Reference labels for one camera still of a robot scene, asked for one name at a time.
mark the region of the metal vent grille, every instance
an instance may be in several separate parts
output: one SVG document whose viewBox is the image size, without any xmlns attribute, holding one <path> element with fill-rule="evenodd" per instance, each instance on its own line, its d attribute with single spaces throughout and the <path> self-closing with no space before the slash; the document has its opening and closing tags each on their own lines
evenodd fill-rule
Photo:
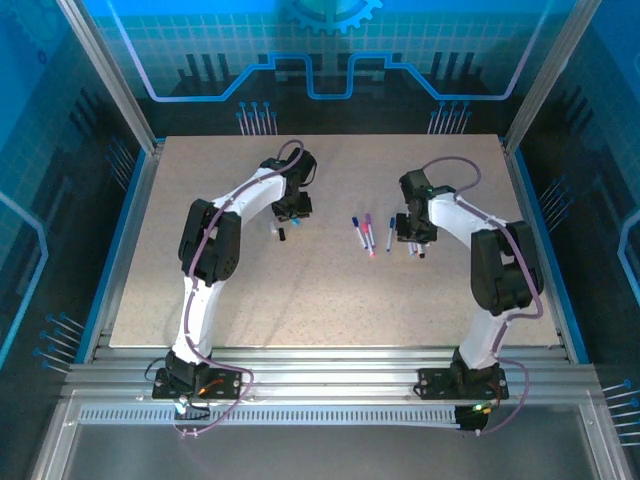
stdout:
<svg viewBox="0 0 640 480">
<path fill-rule="evenodd" d="M 193 423 L 207 424 L 219 418 L 226 407 L 212 407 L 211 418 Z M 193 412 L 194 416 L 202 412 Z M 170 425 L 172 405 L 85 405 L 80 413 L 84 424 Z M 235 425 L 416 425 L 451 426 L 456 423 L 454 407 L 411 406 L 240 406 L 225 423 Z"/>
</svg>

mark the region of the pen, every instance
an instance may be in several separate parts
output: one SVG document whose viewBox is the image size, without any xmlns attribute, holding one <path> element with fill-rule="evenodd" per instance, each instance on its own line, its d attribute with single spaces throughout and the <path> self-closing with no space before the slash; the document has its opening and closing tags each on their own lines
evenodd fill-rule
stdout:
<svg viewBox="0 0 640 480">
<path fill-rule="evenodd" d="M 362 247 L 367 248 L 367 242 L 364 241 L 364 237 L 362 236 L 362 232 L 360 231 L 360 227 L 358 226 L 358 217 L 351 217 L 351 221 L 353 222 L 353 226 L 356 229 L 356 235 L 358 235 L 360 243 L 362 243 Z"/>
<path fill-rule="evenodd" d="M 369 243 L 369 225 L 367 225 L 366 223 L 363 223 L 362 230 L 364 230 L 364 240 L 365 242 L 367 242 L 367 245 L 369 246 L 369 255 L 371 255 L 372 257 L 375 257 L 376 254 L 373 251 L 373 247 Z"/>
<path fill-rule="evenodd" d="M 371 240 L 371 248 L 376 248 L 376 241 L 373 239 L 373 225 L 371 225 L 371 215 L 368 213 L 364 216 L 365 222 L 369 230 L 369 240 Z"/>
<path fill-rule="evenodd" d="M 389 220 L 389 236 L 387 237 L 387 253 L 391 253 L 391 240 L 393 238 L 393 226 L 395 224 L 395 217 L 391 217 L 391 220 Z"/>
</svg>

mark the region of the blue marker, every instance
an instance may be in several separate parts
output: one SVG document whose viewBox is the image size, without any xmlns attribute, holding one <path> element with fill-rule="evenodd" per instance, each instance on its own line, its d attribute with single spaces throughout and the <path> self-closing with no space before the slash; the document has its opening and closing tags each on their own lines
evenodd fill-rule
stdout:
<svg viewBox="0 0 640 480">
<path fill-rule="evenodd" d="M 393 239 L 393 227 L 396 224 L 396 218 L 391 217 L 389 220 L 389 236 L 387 237 L 387 253 L 391 253 L 391 240 Z"/>
<path fill-rule="evenodd" d="M 367 242 L 364 241 L 364 237 L 362 236 L 362 232 L 360 231 L 360 226 L 358 224 L 358 218 L 357 217 L 351 217 L 351 221 L 353 222 L 353 226 L 356 229 L 356 235 L 358 235 L 358 238 L 360 239 L 360 243 L 362 243 L 363 248 L 367 248 Z"/>
</svg>

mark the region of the glass wall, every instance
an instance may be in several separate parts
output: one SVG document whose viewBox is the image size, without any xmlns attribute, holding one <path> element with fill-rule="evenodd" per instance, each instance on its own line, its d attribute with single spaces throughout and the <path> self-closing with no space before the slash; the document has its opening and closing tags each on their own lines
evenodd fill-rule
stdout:
<svg viewBox="0 0 640 480">
<path fill-rule="evenodd" d="M 637 2 L 602 2 L 521 145 L 587 352 L 604 387 L 629 378 L 634 390 L 640 384 L 639 21 Z M 633 423 L 637 416 L 629 418 Z"/>
<path fill-rule="evenodd" d="M 87 0 L 158 136 L 505 133 L 574 0 Z"/>
<path fill-rule="evenodd" d="M 0 476 L 27 478 L 139 148 L 55 2 L 0 0 L 0 56 Z"/>
</svg>

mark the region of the table surface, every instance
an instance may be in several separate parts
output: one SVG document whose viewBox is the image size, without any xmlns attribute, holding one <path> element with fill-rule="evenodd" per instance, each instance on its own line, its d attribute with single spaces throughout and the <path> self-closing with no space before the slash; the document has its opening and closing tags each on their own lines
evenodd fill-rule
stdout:
<svg viewBox="0 0 640 480">
<path fill-rule="evenodd" d="M 169 137 L 149 199 L 116 317 L 112 347 L 170 346 L 184 295 L 178 245 L 191 203 L 231 191 L 289 138 Z M 318 161 L 308 191 L 313 214 L 272 235 L 270 208 L 242 232 L 240 264 L 227 282 L 214 320 L 224 346 L 449 346 L 467 334 L 478 308 L 469 287 L 469 250 L 447 232 L 410 257 L 394 242 L 376 258 L 362 249 L 351 217 L 370 213 L 375 238 L 386 243 L 389 218 L 405 211 L 398 179 L 444 155 L 473 159 L 482 182 L 465 199 L 508 221 L 521 218 L 495 135 L 352 135 L 300 137 Z M 442 162 L 427 172 L 434 185 L 461 187 L 474 171 Z M 544 317 L 520 320 L 507 344 L 553 345 Z"/>
</svg>

